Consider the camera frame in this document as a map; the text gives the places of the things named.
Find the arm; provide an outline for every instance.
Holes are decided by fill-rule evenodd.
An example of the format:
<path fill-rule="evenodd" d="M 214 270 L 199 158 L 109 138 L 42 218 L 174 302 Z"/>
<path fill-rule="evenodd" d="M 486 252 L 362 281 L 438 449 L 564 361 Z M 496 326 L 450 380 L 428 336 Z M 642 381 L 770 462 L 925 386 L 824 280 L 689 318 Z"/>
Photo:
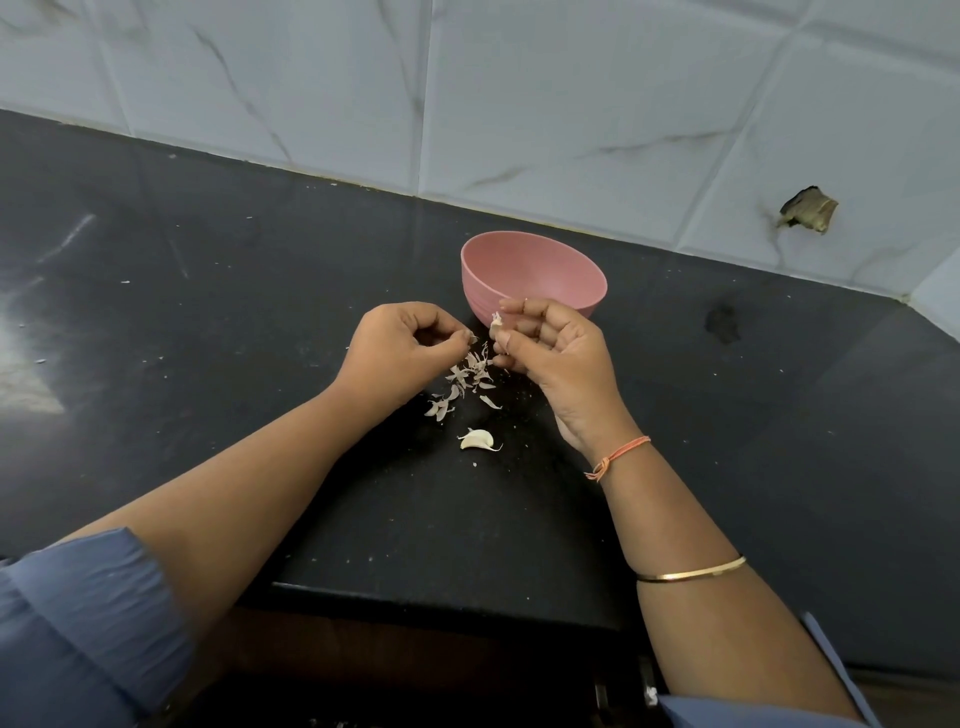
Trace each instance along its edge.
<path fill-rule="evenodd" d="M 433 304 L 379 306 L 316 398 L 66 540 L 130 529 L 202 635 L 256 576 L 337 458 L 463 359 L 469 341 L 467 328 Z"/>
<path fill-rule="evenodd" d="M 571 308 L 504 301 L 497 366 L 527 374 L 561 433 L 591 466 L 641 433 L 616 388 L 603 334 Z M 636 573 L 717 566 L 737 553 L 656 449 L 611 463 L 601 480 Z M 859 720 L 827 659 L 752 570 L 675 584 L 637 583 L 644 622 L 670 691 L 797 708 Z"/>

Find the left hand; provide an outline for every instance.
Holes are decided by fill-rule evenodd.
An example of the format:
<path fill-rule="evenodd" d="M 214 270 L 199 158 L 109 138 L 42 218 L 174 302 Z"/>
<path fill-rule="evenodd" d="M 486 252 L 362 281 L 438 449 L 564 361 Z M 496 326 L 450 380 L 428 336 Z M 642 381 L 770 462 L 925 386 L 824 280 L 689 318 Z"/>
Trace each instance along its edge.
<path fill-rule="evenodd" d="M 353 333 L 335 386 L 376 421 L 467 356 L 472 334 L 432 303 L 385 303 Z"/>

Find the hand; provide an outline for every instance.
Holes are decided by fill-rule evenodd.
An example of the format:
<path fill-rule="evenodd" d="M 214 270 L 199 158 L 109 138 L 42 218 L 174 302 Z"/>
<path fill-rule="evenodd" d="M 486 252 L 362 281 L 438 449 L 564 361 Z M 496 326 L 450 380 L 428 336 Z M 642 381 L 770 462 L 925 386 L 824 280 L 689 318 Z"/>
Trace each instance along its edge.
<path fill-rule="evenodd" d="M 375 422 L 460 362 L 472 334 L 432 303 L 385 303 L 364 314 L 334 386 Z"/>
<path fill-rule="evenodd" d="M 494 366 L 526 374 L 546 395 L 564 439 L 594 465 L 640 434 L 616 388 L 603 332 L 548 299 L 504 299 Z"/>

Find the marble tile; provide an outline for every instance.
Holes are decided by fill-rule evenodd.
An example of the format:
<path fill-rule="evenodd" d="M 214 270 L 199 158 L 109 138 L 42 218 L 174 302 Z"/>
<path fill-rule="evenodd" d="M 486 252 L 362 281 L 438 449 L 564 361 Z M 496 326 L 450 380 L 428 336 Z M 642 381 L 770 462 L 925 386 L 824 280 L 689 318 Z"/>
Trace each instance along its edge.
<path fill-rule="evenodd" d="M 783 32 L 685 3 L 444 0 L 420 192 L 669 247 Z"/>
<path fill-rule="evenodd" d="M 960 59 L 956 0 L 831 0 L 811 18 L 812 30 L 842 29 Z"/>
<path fill-rule="evenodd" d="M 424 0 L 95 0 L 133 132 L 415 188 Z"/>
<path fill-rule="evenodd" d="M 800 36 L 681 241 L 688 253 L 891 295 L 960 244 L 960 83 L 948 73 Z M 827 234 L 775 228 L 819 185 Z"/>
<path fill-rule="evenodd" d="M 799 18 L 810 4 L 810 0 L 692 0 L 692 2 L 727 8 L 735 12 L 769 15 L 790 20 Z"/>
<path fill-rule="evenodd" d="M 0 0 L 0 107 L 125 133 L 82 0 Z"/>
<path fill-rule="evenodd" d="M 917 286 L 910 305 L 960 340 L 960 249 Z"/>

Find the finger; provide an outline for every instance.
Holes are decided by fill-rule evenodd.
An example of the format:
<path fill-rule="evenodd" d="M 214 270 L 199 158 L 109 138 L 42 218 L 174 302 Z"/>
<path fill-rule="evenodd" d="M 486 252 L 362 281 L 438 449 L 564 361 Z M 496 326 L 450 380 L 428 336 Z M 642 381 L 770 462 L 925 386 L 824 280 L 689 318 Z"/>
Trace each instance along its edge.
<path fill-rule="evenodd" d="M 506 313 L 518 313 L 543 319 L 555 330 L 563 330 L 570 324 L 586 324 L 588 321 L 576 309 L 553 299 L 504 299 L 500 308 Z"/>
<path fill-rule="evenodd" d="M 534 340 L 539 340 L 548 347 L 553 347 L 557 343 L 557 330 L 550 326 L 543 319 L 534 319 L 527 316 L 521 316 L 514 319 L 513 322 L 508 322 L 506 324 L 506 328 L 515 328 L 524 336 Z"/>
<path fill-rule="evenodd" d="M 511 372 L 516 372 L 519 375 L 525 375 L 527 373 L 527 368 L 520 364 L 512 356 L 509 356 L 505 353 L 499 354 L 491 359 L 491 362 L 494 367 L 499 367 L 500 369 L 508 369 Z"/>
<path fill-rule="evenodd" d="M 433 376 L 436 376 L 466 358 L 470 351 L 470 332 L 466 329 L 457 331 L 446 341 L 432 347 L 421 347 L 419 351 L 430 362 Z"/>
<path fill-rule="evenodd" d="M 395 303 L 394 306 L 400 319 L 410 329 L 410 333 L 429 328 L 446 338 L 455 331 L 467 328 L 434 303 L 411 301 Z"/>
<path fill-rule="evenodd" d="M 496 333 L 496 343 L 512 356 L 517 363 L 522 364 L 529 372 L 538 375 L 555 354 L 546 347 L 538 346 L 535 341 L 517 330 Z"/>

